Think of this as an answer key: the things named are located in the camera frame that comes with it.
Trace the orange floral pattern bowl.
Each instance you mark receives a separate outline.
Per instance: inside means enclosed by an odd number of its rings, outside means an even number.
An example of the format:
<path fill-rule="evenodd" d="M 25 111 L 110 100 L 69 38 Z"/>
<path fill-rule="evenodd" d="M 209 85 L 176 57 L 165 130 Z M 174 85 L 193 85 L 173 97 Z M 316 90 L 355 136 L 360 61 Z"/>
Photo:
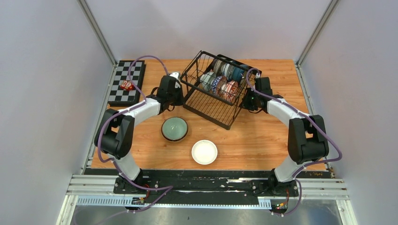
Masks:
<path fill-rule="evenodd" d="M 233 102 L 233 100 L 236 98 L 237 89 L 238 83 L 236 81 L 230 81 L 223 85 L 221 89 L 221 95 L 225 100 Z"/>

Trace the orange geometric pattern bowl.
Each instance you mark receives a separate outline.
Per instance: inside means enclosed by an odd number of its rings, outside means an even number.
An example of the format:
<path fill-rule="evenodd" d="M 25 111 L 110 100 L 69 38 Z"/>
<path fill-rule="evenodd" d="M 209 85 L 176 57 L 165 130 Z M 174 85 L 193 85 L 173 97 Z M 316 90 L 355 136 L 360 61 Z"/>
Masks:
<path fill-rule="evenodd" d="M 216 77 L 213 82 L 211 83 L 211 91 L 213 94 L 217 95 L 217 85 L 220 82 L 220 80 L 223 78 L 223 76 L 218 76 Z"/>

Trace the black wire dish rack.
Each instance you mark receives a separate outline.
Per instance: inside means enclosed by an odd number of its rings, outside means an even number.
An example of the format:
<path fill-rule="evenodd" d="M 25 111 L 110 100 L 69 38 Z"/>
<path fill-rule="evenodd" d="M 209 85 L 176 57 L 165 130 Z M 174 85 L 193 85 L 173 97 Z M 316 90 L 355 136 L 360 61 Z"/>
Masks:
<path fill-rule="evenodd" d="M 241 111 L 241 103 L 248 83 L 253 84 L 256 75 L 261 72 L 256 70 L 244 74 L 241 83 L 238 85 L 236 98 L 233 102 L 225 100 L 221 95 L 221 89 L 227 81 L 223 76 L 217 85 L 217 95 L 213 94 L 211 89 L 205 91 L 201 85 L 200 77 L 207 73 L 213 72 L 215 60 L 223 60 L 230 63 L 234 67 L 239 67 L 242 62 L 224 56 L 222 54 L 214 55 L 206 51 L 199 51 L 187 68 L 183 71 L 181 83 L 186 86 L 186 94 L 184 96 L 184 108 L 205 118 L 206 120 L 229 130 Z"/>

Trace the white blue striped bowl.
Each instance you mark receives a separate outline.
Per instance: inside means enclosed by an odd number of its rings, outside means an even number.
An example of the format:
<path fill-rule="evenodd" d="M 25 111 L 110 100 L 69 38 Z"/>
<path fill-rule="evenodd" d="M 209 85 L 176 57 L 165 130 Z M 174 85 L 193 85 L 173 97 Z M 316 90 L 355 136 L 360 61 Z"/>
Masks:
<path fill-rule="evenodd" d="M 231 76 L 234 71 L 235 67 L 230 63 L 225 63 L 222 66 L 222 75 L 227 79 L 227 81 L 232 80 Z"/>

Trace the teal dashed pattern bowl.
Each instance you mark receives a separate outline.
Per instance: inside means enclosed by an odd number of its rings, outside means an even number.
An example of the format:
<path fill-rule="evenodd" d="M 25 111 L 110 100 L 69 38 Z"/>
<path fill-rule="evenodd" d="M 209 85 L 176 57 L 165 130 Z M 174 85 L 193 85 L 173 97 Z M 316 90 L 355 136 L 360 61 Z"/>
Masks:
<path fill-rule="evenodd" d="M 200 77 L 200 82 L 205 91 L 209 91 L 211 89 L 211 85 L 216 78 L 215 72 L 207 72 Z"/>

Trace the beige interior bowl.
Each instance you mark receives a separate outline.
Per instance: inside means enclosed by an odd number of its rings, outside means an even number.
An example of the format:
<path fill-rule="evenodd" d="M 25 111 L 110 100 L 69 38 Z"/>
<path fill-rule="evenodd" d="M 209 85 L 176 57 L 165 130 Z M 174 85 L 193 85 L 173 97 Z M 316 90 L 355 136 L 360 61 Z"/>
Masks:
<path fill-rule="evenodd" d="M 213 72 L 216 75 L 222 75 L 222 67 L 224 66 L 225 62 L 223 60 L 216 59 L 213 67 Z"/>

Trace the white orange bowl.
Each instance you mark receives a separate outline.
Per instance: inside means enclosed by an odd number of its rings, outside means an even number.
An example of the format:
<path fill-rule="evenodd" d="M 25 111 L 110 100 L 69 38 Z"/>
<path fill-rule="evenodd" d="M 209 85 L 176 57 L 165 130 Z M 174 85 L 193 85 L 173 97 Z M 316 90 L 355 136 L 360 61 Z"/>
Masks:
<path fill-rule="evenodd" d="M 212 141 L 200 140 L 193 145 L 191 155 L 196 163 L 209 165 L 216 160 L 218 149 Z"/>

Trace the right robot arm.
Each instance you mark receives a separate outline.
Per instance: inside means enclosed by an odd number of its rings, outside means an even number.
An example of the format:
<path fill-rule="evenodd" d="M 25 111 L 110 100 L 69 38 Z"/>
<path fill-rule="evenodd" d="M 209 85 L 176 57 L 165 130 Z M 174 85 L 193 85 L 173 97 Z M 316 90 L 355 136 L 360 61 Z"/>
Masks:
<path fill-rule="evenodd" d="M 268 77 L 256 77 L 254 88 L 247 88 L 241 107 L 258 110 L 274 116 L 288 129 L 286 159 L 273 170 L 268 182 L 269 192 L 281 195 L 287 182 L 293 181 L 299 170 L 307 163 L 317 162 L 329 154 L 329 145 L 324 137 L 322 116 L 311 116 L 296 109 L 279 95 L 273 95 Z"/>

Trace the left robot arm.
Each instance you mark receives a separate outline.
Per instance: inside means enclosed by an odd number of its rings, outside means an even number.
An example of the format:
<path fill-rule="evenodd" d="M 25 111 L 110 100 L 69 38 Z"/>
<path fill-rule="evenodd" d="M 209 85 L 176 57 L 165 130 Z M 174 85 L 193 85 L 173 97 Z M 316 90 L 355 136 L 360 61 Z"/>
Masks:
<path fill-rule="evenodd" d="M 139 178 L 141 168 L 130 153 L 134 128 L 146 119 L 168 110 L 170 106 L 183 105 L 180 77 L 179 72 L 165 75 L 160 86 L 153 89 L 156 94 L 151 94 L 145 100 L 119 111 L 107 109 L 103 114 L 94 145 L 100 153 L 104 152 L 116 162 L 120 172 L 127 179 L 126 188 L 133 194 L 140 193 L 144 187 L 144 181 Z"/>

